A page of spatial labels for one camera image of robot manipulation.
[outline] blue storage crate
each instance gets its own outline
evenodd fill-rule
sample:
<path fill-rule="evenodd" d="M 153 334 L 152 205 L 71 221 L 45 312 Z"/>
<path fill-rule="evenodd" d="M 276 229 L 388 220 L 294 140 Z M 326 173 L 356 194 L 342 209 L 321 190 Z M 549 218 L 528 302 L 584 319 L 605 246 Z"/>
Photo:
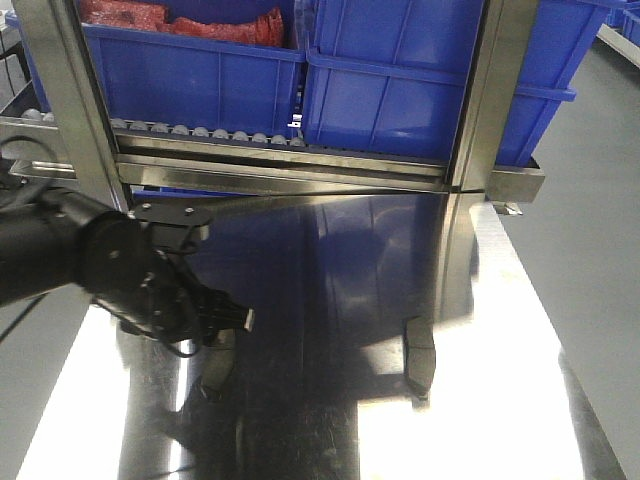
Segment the blue storage crate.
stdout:
<path fill-rule="evenodd" d="M 497 165 L 524 167 L 562 102 L 572 102 L 575 90 L 519 85 L 496 158 Z"/>
<path fill-rule="evenodd" d="M 310 144 L 448 160 L 466 78 L 307 50 L 302 130 Z"/>
<path fill-rule="evenodd" d="M 622 35 L 636 45 L 640 45 L 640 8 L 624 12 Z"/>
<path fill-rule="evenodd" d="M 541 0 L 520 83 L 566 88 L 611 8 L 626 0 Z"/>
<path fill-rule="evenodd" d="M 201 9 L 201 1 L 173 3 L 182 10 L 172 16 L 189 14 L 196 21 L 212 18 L 210 9 Z M 256 6 L 250 1 L 233 3 L 236 11 L 245 3 Z M 284 11 L 293 10 L 293 0 L 290 3 L 291 8 Z M 259 13 L 274 4 L 274 0 L 261 2 Z M 198 16 L 200 11 L 207 16 Z M 19 27 L 15 16 L 7 19 Z M 111 117 L 267 135 L 289 133 L 287 125 L 305 59 L 295 22 L 291 49 L 101 25 L 84 25 L 83 30 Z M 49 111 L 44 89 L 26 53 L 36 94 L 42 109 Z"/>
<path fill-rule="evenodd" d="M 466 73 L 483 0 L 319 0 L 323 55 Z"/>
<path fill-rule="evenodd" d="M 320 53 L 465 73 L 480 0 L 319 0 Z M 625 0 L 542 0 L 520 83 L 566 88 L 611 8 Z"/>
<path fill-rule="evenodd" d="M 624 23 L 624 10 L 621 8 L 612 8 L 607 14 L 604 23 L 611 28 L 620 28 Z"/>
<path fill-rule="evenodd" d="M 464 75 L 330 57 L 310 46 L 307 59 L 308 143 L 449 161 Z M 498 163 L 526 165 L 560 102 L 574 98 L 572 90 L 520 85 Z"/>

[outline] metal shelf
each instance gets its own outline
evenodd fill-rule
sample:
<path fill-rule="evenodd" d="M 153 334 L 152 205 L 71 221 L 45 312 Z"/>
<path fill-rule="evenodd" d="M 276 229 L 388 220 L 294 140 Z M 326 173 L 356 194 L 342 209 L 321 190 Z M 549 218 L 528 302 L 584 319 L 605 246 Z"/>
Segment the metal shelf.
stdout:
<path fill-rule="evenodd" d="M 19 161 L 15 173 L 75 177 L 83 191 L 121 210 L 130 203 L 128 184 L 262 195 L 484 192 L 495 201 L 530 202 L 544 180 L 537 168 L 494 168 L 537 0 L 487 2 L 449 165 L 114 131 L 73 2 L 16 0 L 14 6 L 57 125 L 0 118 L 3 154 Z M 18 117 L 22 111 L 13 108 L 4 115 Z"/>
<path fill-rule="evenodd" d="M 598 38 L 640 68 L 640 47 L 624 38 L 620 32 L 608 25 L 602 25 L 598 32 Z"/>

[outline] black robotic arm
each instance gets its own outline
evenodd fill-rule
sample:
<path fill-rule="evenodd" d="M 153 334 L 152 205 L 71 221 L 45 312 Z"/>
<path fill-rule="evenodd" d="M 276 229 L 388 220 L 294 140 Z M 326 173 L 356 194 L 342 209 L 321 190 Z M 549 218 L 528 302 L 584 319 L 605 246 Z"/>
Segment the black robotic arm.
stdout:
<path fill-rule="evenodd" d="M 49 189 L 0 210 L 0 306 L 77 283 L 123 330 L 170 349 L 186 339 L 211 346 L 220 330 L 250 331 L 253 310 L 203 285 L 184 260 L 207 212 L 162 208 L 162 219 L 148 204 L 127 216 L 77 192 Z"/>

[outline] stainless steel table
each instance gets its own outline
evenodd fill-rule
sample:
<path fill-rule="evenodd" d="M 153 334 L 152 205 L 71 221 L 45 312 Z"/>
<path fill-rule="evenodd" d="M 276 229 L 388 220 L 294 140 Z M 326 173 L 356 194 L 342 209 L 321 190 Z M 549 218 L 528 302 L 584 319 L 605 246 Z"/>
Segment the stainless steel table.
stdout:
<path fill-rule="evenodd" d="M 257 313 L 223 401 L 92 307 L 20 479 L 624 478 L 482 197 L 201 203 L 194 268 Z"/>

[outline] red item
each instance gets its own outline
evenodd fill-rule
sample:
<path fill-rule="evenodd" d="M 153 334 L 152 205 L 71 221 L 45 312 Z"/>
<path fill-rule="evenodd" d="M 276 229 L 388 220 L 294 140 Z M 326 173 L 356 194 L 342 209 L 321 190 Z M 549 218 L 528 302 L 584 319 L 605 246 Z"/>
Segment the red item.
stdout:
<path fill-rule="evenodd" d="M 164 5 L 126 0 L 81 0 L 80 18 L 86 23 L 112 27 L 157 31 L 167 22 L 169 9 Z"/>
<path fill-rule="evenodd" d="M 171 27 L 163 31 L 268 47 L 282 47 L 284 42 L 284 24 L 278 7 L 275 7 L 265 15 L 260 15 L 255 22 L 250 23 L 239 25 L 210 23 L 205 25 L 204 23 L 180 17 L 173 22 Z"/>
<path fill-rule="evenodd" d="M 81 0 L 80 16 L 83 22 L 112 27 L 191 35 L 268 47 L 282 47 L 284 43 L 284 23 L 279 7 L 260 15 L 253 22 L 239 25 L 205 25 L 184 17 L 177 18 L 169 24 L 169 10 L 166 6 L 130 0 Z"/>

